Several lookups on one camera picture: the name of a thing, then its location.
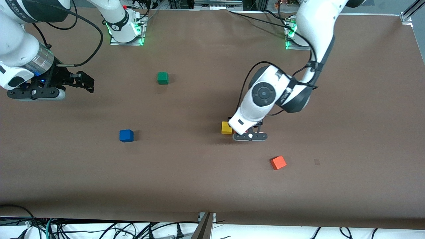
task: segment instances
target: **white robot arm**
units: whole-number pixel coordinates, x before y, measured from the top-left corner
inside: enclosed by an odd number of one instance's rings
[[[136,28],[140,14],[124,9],[119,0],[88,1],[99,9],[116,41],[126,43],[141,34]],[[62,9],[70,8],[69,0],[0,0],[0,86],[9,90],[10,98],[61,100],[65,97],[63,85],[93,93],[91,77],[58,67],[62,63],[23,28],[24,23],[61,22],[68,15]]]
[[[296,14],[296,33],[303,36],[294,37],[294,41],[312,49],[311,59],[307,63],[302,80],[287,75],[284,71],[270,65],[260,68],[254,75],[249,90],[229,120],[229,125],[236,131],[234,140],[256,140],[252,127],[262,123],[262,119],[276,104],[284,111],[293,113],[301,111],[308,103],[314,85],[328,59],[334,44],[334,25],[344,6],[351,1],[360,5],[358,0],[305,0]]]

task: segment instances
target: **yellow cube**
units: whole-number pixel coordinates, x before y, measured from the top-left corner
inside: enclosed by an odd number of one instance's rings
[[[232,134],[233,129],[229,126],[227,121],[221,122],[221,133],[222,134]]]

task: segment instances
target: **brown tabletop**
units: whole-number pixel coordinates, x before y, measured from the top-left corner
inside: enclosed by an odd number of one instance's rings
[[[102,26],[96,9],[79,13]],[[99,39],[83,21],[39,26],[64,63]],[[300,113],[266,118],[265,142],[220,129],[256,62],[290,73],[307,62],[285,50],[281,28],[220,10],[160,11],[141,47],[109,46],[102,29],[98,54],[69,69],[92,76],[94,94],[67,87],[63,101],[18,102],[1,91],[1,203],[56,218],[213,211],[226,223],[425,228],[425,66],[399,17],[340,16],[319,88]],[[127,128],[137,141],[119,141]],[[274,171],[279,155],[288,165]]]

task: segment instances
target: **blue cube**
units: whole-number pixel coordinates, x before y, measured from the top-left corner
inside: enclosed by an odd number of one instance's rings
[[[130,129],[124,129],[119,131],[119,140],[121,142],[133,142],[134,141],[134,133]]]

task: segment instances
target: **metal leg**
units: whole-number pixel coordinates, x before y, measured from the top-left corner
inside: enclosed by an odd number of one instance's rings
[[[206,213],[199,225],[196,227],[191,239],[210,239],[213,222],[214,213]]]
[[[410,7],[408,7],[404,12],[401,13],[400,19],[404,25],[410,24],[412,22],[411,16],[417,13],[421,7],[425,5],[425,0],[416,0]]]

